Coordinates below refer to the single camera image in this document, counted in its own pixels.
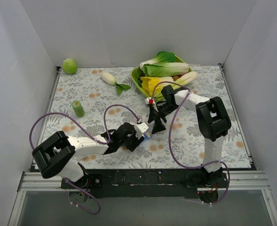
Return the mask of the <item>green pill bottle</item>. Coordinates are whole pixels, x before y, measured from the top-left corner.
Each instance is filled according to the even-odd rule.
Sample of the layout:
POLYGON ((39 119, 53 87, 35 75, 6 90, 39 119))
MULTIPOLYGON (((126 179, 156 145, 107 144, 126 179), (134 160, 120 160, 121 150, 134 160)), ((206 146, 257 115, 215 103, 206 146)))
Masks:
POLYGON ((80 103, 80 101, 78 100, 75 100, 72 102, 71 104, 75 114, 78 116, 78 117, 84 117, 85 116, 85 111, 80 103))

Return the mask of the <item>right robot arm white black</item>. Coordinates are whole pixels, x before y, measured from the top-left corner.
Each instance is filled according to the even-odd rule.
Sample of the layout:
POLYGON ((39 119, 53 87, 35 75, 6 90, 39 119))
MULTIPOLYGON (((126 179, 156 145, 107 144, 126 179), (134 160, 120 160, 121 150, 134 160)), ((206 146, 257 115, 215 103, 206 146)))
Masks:
POLYGON ((161 91, 164 101, 156 102, 153 98, 146 98, 145 102, 150 113, 148 122, 154 122, 152 133, 166 129, 166 116, 177 114, 181 107, 185 107, 197 115, 198 128, 204 137, 204 158, 200 166, 189 167, 182 165, 189 172, 185 176, 188 186, 216 185, 225 174, 222 162, 222 146, 231 128, 231 121, 224 103, 220 97, 207 98, 191 93, 185 89, 174 90, 172 86, 165 86, 161 91))

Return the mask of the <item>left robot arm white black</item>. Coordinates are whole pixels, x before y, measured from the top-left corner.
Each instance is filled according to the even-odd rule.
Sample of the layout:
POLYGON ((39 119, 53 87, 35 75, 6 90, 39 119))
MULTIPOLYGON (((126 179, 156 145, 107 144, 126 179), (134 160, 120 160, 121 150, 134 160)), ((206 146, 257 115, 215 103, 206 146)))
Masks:
POLYGON ((88 177, 84 167, 72 160, 73 157, 91 154, 107 155, 121 147, 134 151, 144 140, 149 127, 146 123, 125 122, 118 129, 109 130, 94 138, 67 136, 58 131, 32 151, 32 156, 43 178, 60 176, 69 179, 77 188, 87 185, 88 177))

